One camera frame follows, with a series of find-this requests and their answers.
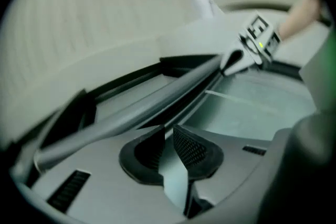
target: black mesh grille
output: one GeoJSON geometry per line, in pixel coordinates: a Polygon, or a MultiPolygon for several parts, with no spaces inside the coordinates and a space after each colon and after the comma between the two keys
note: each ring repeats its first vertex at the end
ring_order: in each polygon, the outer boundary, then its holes
{"type": "Polygon", "coordinates": [[[75,171],[48,199],[48,203],[57,210],[65,213],[74,201],[90,174],[75,171]]]}
{"type": "Polygon", "coordinates": [[[174,130],[174,147],[187,169],[200,163],[206,157],[205,146],[182,134],[178,130],[174,130]]]}
{"type": "Polygon", "coordinates": [[[253,154],[257,154],[257,155],[260,155],[260,156],[264,156],[265,153],[266,153],[265,149],[257,148],[257,147],[254,147],[254,146],[244,146],[243,151],[251,152],[253,154]]]}

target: vent slot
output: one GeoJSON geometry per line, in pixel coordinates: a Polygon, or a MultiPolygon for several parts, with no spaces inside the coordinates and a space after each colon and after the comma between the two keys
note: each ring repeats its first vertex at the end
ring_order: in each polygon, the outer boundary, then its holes
{"type": "Polygon", "coordinates": [[[65,213],[89,177],[90,174],[88,173],[78,170],[74,171],[47,202],[52,207],[65,213]]]}
{"type": "Polygon", "coordinates": [[[257,155],[260,155],[260,156],[264,156],[266,154],[265,149],[254,147],[254,146],[244,146],[243,151],[247,151],[247,152],[257,154],[257,155]]]}

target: black rubber seal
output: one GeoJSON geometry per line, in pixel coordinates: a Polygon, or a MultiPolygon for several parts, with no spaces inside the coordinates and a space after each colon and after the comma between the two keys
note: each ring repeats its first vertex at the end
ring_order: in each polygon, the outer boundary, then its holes
{"type": "Polygon", "coordinates": [[[135,181],[145,185],[163,186],[159,162],[165,144],[164,126],[160,125],[128,142],[119,153],[119,164],[135,181]]]}
{"type": "Polygon", "coordinates": [[[301,68],[293,65],[289,65],[287,63],[273,61],[270,64],[264,65],[262,67],[264,71],[288,76],[290,78],[302,81],[302,78],[299,74],[301,68]]]}
{"type": "Polygon", "coordinates": [[[160,62],[164,68],[196,68],[215,56],[217,54],[172,56],[160,58],[160,62]]]}

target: gray plastic handle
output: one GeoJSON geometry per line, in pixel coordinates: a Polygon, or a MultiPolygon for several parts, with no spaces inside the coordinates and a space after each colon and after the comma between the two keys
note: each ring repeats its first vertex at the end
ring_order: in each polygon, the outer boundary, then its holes
{"type": "Polygon", "coordinates": [[[77,101],[79,98],[81,98],[81,96],[85,94],[85,90],[80,90],[79,92],[77,92],[59,111],[57,111],[51,117],[51,119],[48,120],[47,124],[41,130],[36,142],[33,144],[33,148],[30,149],[29,154],[22,155],[17,161],[16,165],[12,168],[11,175],[17,182],[27,182],[29,173],[34,166],[34,156],[36,151],[42,146],[50,130],[53,128],[56,121],[64,113],[67,107],[69,107],[73,102],[77,101]]]}
{"type": "Polygon", "coordinates": [[[36,152],[34,162],[39,170],[53,167],[80,148],[103,138],[122,134],[143,125],[177,102],[211,73],[219,69],[222,56],[218,55],[174,82],[153,92],[138,102],[91,125],[57,143],[36,152]]]}

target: black plastic trim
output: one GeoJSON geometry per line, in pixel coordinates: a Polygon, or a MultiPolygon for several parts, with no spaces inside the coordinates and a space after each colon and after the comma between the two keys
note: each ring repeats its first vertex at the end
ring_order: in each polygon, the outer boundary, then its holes
{"type": "Polygon", "coordinates": [[[228,11],[237,11],[237,10],[245,10],[245,9],[274,9],[279,10],[281,12],[288,12],[291,8],[290,5],[286,4],[276,4],[276,3],[237,3],[237,4],[229,4],[221,7],[224,10],[228,11]]]}
{"type": "Polygon", "coordinates": [[[217,56],[216,54],[210,55],[182,55],[162,57],[160,62],[164,68],[196,68],[203,63],[211,60],[217,56]]]}
{"type": "Polygon", "coordinates": [[[139,69],[135,72],[126,74],[125,76],[112,80],[92,90],[90,94],[92,94],[92,96],[97,99],[98,102],[102,102],[122,91],[125,91],[133,86],[136,86],[146,80],[149,80],[159,75],[161,73],[160,67],[160,63],[156,63],[154,65],[139,69]]]}
{"type": "Polygon", "coordinates": [[[50,116],[43,119],[39,124],[35,125],[31,128],[27,133],[25,133],[19,141],[16,142],[17,145],[23,146],[29,141],[35,139],[39,136],[40,132],[47,125],[48,121],[57,113],[57,111],[53,112],[50,116]]]}
{"type": "Polygon", "coordinates": [[[302,81],[302,78],[299,74],[301,68],[294,65],[290,65],[279,61],[273,61],[263,66],[262,69],[268,72],[288,76],[290,78],[302,81]]]}
{"type": "Polygon", "coordinates": [[[92,95],[82,90],[51,126],[40,148],[54,144],[77,132],[80,128],[91,125],[95,120],[95,115],[96,104],[92,95]]]}
{"type": "Polygon", "coordinates": [[[145,185],[163,186],[163,176],[158,173],[160,157],[164,150],[164,126],[158,126],[121,149],[119,163],[135,181],[145,185]]]}
{"type": "Polygon", "coordinates": [[[191,70],[192,68],[187,67],[162,67],[162,74],[169,77],[179,78],[191,70]]]}
{"type": "Polygon", "coordinates": [[[243,151],[247,151],[253,154],[264,156],[267,150],[264,148],[260,148],[260,147],[246,145],[243,147],[243,151]]]}

